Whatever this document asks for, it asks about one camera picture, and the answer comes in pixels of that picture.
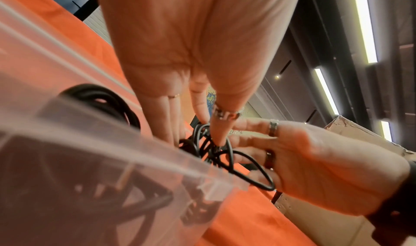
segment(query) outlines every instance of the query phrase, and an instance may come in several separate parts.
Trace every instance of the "sleeve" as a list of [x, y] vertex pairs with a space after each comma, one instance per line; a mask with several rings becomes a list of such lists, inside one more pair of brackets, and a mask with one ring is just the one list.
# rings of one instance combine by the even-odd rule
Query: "sleeve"
[[416, 236], [416, 163], [409, 164], [409, 177], [399, 190], [367, 216], [376, 227], [372, 237], [381, 246], [400, 246], [408, 236]]

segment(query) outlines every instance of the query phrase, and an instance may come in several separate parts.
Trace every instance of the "cardboard box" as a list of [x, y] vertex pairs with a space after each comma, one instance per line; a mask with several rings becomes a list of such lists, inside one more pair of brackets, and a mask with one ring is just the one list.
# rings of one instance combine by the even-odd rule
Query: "cardboard box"
[[[327, 125], [326, 129], [378, 145], [408, 160], [416, 160], [416, 153], [389, 142], [342, 116]], [[276, 206], [319, 246], [379, 245], [371, 238], [374, 226], [364, 217], [352, 217], [325, 210], [285, 194], [278, 199]], [[414, 238], [407, 240], [405, 245], [416, 245]]]

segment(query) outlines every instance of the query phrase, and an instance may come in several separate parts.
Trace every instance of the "transparent plastic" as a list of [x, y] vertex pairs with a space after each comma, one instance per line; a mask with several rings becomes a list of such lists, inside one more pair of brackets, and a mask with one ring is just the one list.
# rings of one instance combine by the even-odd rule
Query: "transparent plastic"
[[0, 244], [191, 246], [248, 183], [56, 95], [133, 92], [13, 0], [0, 0]]

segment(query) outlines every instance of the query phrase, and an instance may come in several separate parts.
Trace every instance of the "orange surface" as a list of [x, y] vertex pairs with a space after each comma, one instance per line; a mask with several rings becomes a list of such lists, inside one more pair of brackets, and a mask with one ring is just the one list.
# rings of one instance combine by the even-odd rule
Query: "orange surface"
[[[92, 55], [120, 79], [124, 79], [113, 48], [71, 13], [53, 0], [18, 1], [77, 44], [80, 51]], [[187, 94], [182, 97], [182, 105], [189, 128], [194, 113]], [[142, 133], [150, 134], [148, 126], [144, 127]], [[236, 165], [236, 168], [247, 173], [241, 165]], [[270, 203], [272, 196], [272, 192], [262, 192], [255, 187], [250, 187], [248, 192], [237, 191], [227, 199], [227, 207], [222, 208], [197, 245], [314, 246], [306, 235]]]

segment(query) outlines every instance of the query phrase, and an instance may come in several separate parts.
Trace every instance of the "fluorescent light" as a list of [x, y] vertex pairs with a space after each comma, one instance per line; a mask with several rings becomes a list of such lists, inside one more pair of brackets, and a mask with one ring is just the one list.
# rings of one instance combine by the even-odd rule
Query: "fluorescent light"
[[386, 140], [391, 140], [390, 123], [387, 121], [381, 121], [381, 128], [383, 129], [383, 136]]
[[377, 62], [376, 46], [374, 44], [373, 26], [371, 24], [370, 9], [367, 0], [355, 0], [360, 20], [361, 34], [363, 35], [365, 52], [368, 63]]
[[318, 76], [319, 82], [322, 85], [322, 88], [324, 89], [326, 98], [329, 101], [329, 104], [332, 108], [332, 111], [334, 112], [335, 115], [339, 115], [337, 106], [335, 105], [334, 99], [331, 96], [331, 92], [329, 91], [328, 85], [326, 85], [326, 82], [325, 82], [324, 76], [322, 75], [321, 69], [317, 68], [317, 69], [315, 69], [315, 72], [316, 72], [316, 75]]

